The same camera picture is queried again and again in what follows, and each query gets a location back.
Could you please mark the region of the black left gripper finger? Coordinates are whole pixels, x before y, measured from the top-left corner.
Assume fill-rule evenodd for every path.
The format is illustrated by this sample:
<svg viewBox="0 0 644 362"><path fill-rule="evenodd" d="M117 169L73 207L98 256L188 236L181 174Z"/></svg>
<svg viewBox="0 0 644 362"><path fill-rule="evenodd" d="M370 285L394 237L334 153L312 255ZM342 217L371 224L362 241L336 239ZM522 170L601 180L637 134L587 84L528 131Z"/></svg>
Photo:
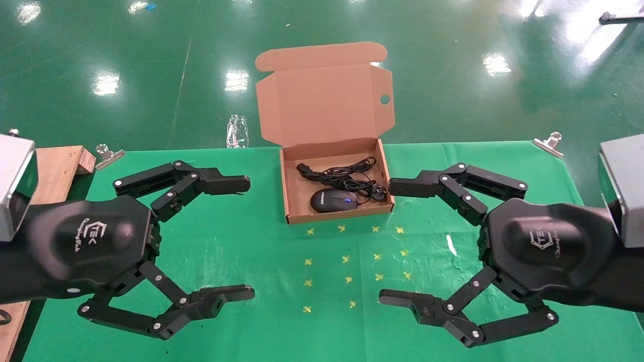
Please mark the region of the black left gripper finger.
<svg viewBox="0 0 644 362"><path fill-rule="evenodd" d="M88 321L134 334L168 340L193 321L214 319L227 302L241 302L255 297L251 286L205 287L186 294L151 261L138 272L171 302L155 318L110 306L111 293L97 293L78 308L78 315Z"/></svg>
<svg viewBox="0 0 644 362"><path fill-rule="evenodd" d="M246 175L223 176L218 168L196 168L183 161L164 163L113 183L116 195L134 199L164 191L151 203L157 222L167 222L201 194L241 195L251 182Z"/></svg>

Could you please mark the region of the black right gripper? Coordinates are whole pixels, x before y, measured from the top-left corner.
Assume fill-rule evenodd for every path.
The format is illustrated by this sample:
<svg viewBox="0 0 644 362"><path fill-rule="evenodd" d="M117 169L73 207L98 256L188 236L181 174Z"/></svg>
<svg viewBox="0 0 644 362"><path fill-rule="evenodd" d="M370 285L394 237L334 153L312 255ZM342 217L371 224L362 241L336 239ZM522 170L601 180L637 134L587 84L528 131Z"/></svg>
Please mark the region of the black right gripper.
<svg viewBox="0 0 644 362"><path fill-rule="evenodd" d="M389 194L439 197L468 223L481 225L478 248L486 266L446 300L382 289L379 302L410 309L417 323L442 327L467 348L556 325L556 312L541 299L642 312L642 248L624 245L609 210L532 204L522 200L527 190L523 181L467 163L423 170L416 178L391 178ZM472 192L506 202L488 213ZM464 309L495 282L527 313L477 325Z"/></svg>

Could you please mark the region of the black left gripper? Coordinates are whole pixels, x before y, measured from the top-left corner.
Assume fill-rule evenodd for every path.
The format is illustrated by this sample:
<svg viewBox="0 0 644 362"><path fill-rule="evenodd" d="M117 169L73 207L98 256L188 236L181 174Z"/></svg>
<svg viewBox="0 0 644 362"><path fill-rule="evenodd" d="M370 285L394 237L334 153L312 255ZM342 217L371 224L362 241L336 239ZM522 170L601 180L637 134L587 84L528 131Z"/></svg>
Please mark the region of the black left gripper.
<svg viewBox="0 0 644 362"><path fill-rule="evenodd" d="M34 205L13 240L2 242L1 301L122 296L152 259L153 215L132 197Z"/></svg>

